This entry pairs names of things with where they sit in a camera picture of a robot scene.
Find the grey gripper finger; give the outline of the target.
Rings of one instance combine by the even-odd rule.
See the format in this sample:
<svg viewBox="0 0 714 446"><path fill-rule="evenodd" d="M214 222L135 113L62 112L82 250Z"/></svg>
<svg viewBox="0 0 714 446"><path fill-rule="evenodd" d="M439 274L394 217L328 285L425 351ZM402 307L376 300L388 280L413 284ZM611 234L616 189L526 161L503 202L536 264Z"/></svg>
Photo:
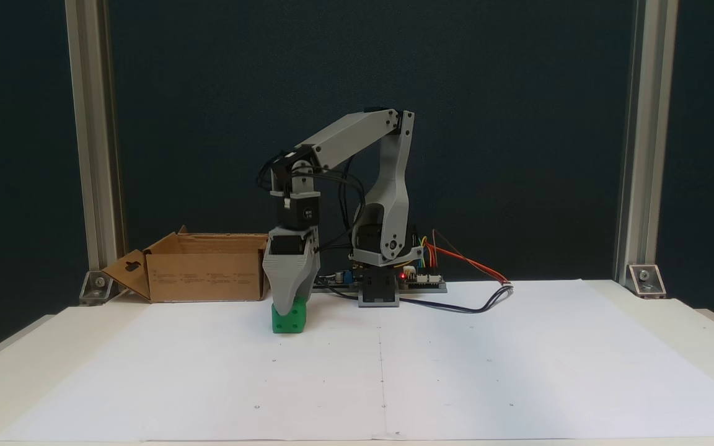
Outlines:
<svg viewBox="0 0 714 446"><path fill-rule="evenodd" d="M318 230L310 230L308 234L305 234L305 266L302 269L301 282L297 288L297 297L303 303L309 301L312 286L314 286L320 269L320 255L317 252L319 240Z"/></svg>
<svg viewBox="0 0 714 446"><path fill-rule="evenodd" d="M263 270L278 314L288 314L298 299L309 300L309 255L269 253L264 256Z"/></svg>

